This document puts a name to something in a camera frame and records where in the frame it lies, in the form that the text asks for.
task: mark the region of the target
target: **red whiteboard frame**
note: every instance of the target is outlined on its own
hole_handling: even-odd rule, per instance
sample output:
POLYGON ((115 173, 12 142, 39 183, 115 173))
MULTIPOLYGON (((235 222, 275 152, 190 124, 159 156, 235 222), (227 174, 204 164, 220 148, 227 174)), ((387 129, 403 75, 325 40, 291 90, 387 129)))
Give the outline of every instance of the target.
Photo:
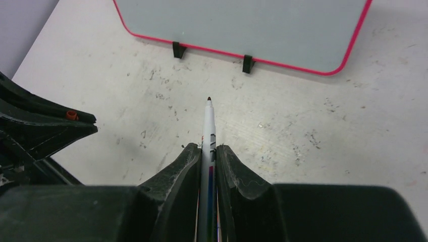
MULTIPOLYGON (((302 71, 302 72, 308 72, 311 74, 316 74, 316 75, 321 75, 321 76, 331 76, 331 75, 337 74, 338 72, 340 72, 345 67, 346 62, 348 61, 348 58, 351 55, 352 47, 354 46, 355 41, 357 40, 358 33, 360 32, 360 29, 361 29, 362 24, 364 22, 365 16, 367 15, 368 9, 370 8, 371 1, 372 0, 367 0, 365 2, 364 8, 361 12, 360 18, 358 19, 357 26, 355 26, 354 33, 352 34, 351 40, 349 41, 349 45, 348 45, 348 48, 346 49, 345 55, 343 56, 342 62, 335 70, 330 71, 330 72, 320 72, 317 70, 311 70, 311 69, 307 69, 307 68, 303 68, 303 67, 296 67, 296 66, 278 63, 278 62, 273 62, 270 60, 260 59, 260 58, 256 58, 256 57, 253 57, 253 60, 255 62, 265 63, 265 64, 284 67, 284 68, 289 68, 289 69, 298 70, 298 71, 302 71)), ((145 36, 145 35, 136 34, 136 33, 131 32, 129 30, 129 28, 126 26, 125 21, 123 20, 122 14, 119 10, 118 4, 116 3, 116 0, 113 0, 113 2, 115 3, 116 10, 118 11, 118 14, 119 14, 119 17, 122 21, 123 26, 125 27, 126 31, 128 31, 131 35, 133 35, 135 37, 139 37, 139 38, 150 39, 150 40, 159 41, 159 42, 168 43, 168 44, 173 43, 172 40, 150 37, 150 36, 145 36)), ((201 46, 197 46, 197 45, 193 45, 193 44, 186 44, 186 43, 181 43, 181 42, 180 42, 180 45, 187 47, 187 48, 199 49, 199 50, 203 50, 203 51, 214 52, 214 53, 218 53, 218 54, 224 54, 224 55, 237 57, 237 58, 244 58, 243 54, 235 54, 235 53, 225 52, 225 51, 221 51, 221 50, 217 50, 217 49, 210 49, 210 48, 206 48, 206 47, 201 47, 201 46)))

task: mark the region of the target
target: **floor stain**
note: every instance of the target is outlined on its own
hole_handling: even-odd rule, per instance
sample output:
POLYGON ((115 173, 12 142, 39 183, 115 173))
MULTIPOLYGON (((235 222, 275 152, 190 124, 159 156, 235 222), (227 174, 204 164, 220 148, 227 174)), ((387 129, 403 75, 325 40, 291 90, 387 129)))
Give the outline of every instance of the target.
POLYGON ((129 167, 126 169, 125 174, 123 174, 122 180, 124 180, 126 178, 126 176, 128 175, 128 172, 129 172, 129 167))
POLYGON ((417 181, 416 180, 414 180, 414 181, 412 181, 412 182, 410 182, 410 183, 405 183, 404 185, 406 186, 406 187, 412 187, 412 186, 414 186, 414 185, 416 185, 417 184, 417 181))
POLYGON ((261 157, 261 161, 262 161, 262 162, 268 162, 268 161, 270 161, 271 159, 272 159, 272 158, 271 158, 270 156, 268 156, 268 155, 267 155, 266 157, 264 157, 264 156, 262 156, 262 157, 261 157))
POLYGON ((326 102, 324 103, 324 106, 326 106, 327 111, 330 111, 330 112, 335 112, 336 108, 340 107, 338 105, 334 105, 328 97, 326 97, 326 102))
POLYGON ((386 66, 384 63, 382 63, 382 62, 380 62, 380 61, 378 61, 378 60, 376 60, 374 63, 375 63, 376 65, 378 65, 378 66, 381 66, 381 67, 385 67, 385 66, 386 66))
POLYGON ((267 124, 262 124, 262 123, 258 123, 257 127, 260 129, 266 129, 269 128, 271 126, 271 123, 267 123, 267 124))
POLYGON ((296 159, 294 160, 294 164, 296 166, 300 166, 302 163, 302 160, 300 159, 301 154, 300 154, 300 149, 297 145, 293 144, 293 151, 294 151, 294 155, 296 156, 296 159))
POLYGON ((154 75, 154 69, 153 70, 151 70, 151 76, 150 76, 150 78, 149 78, 149 80, 152 80, 153 79, 153 75, 154 75))
POLYGON ((168 155, 168 153, 165 153, 164 157, 162 158, 159 165, 157 166, 157 168, 156 168, 157 172, 161 171, 162 166, 165 164, 165 161, 167 160, 167 155, 168 155))
POLYGON ((400 61, 401 64, 403 65, 407 65, 409 63, 409 61, 407 60, 407 58, 403 58, 403 57, 398 57, 398 60, 400 61))
POLYGON ((164 95, 161 94, 161 93, 159 93, 159 92, 156 93, 155 97, 158 98, 158 99, 160 99, 160 100, 164 100, 165 99, 164 95))
POLYGON ((231 80, 231 84, 232 84, 232 87, 233 88, 235 88, 235 90, 238 90, 238 89, 241 89, 242 88, 242 86, 244 86, 244 83, 237 83, 237 81, 236 81, 236 77, 233 77, 232 78, 232 80, 231 80))
POLYGON ((121 118, 121 117, 123 117, 123 115, 125 115, 125 112, 127 109, 128 109, 127 107, 124 107, 119 111, 119 118, 121 118))
POLYGON ((318 132, 316 130, 312 130, 312 132, 306 132, 305 137, 309 140, 309 142, 316 147, 317 149, 321 149, 321 147, 319 147, 319 144, 321 143, 321 141, 317 141, 315 138, 315 135, 318 132))

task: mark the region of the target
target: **marker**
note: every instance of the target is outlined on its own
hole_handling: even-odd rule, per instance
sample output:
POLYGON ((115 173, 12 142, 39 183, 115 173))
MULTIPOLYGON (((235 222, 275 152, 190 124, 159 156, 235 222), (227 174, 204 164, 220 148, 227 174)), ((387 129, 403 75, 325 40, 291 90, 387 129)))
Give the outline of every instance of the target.
POLYGON ((205 106, 202 131, 201 184, 197 241, 217 241, 216 126, 211 98, 205 106))

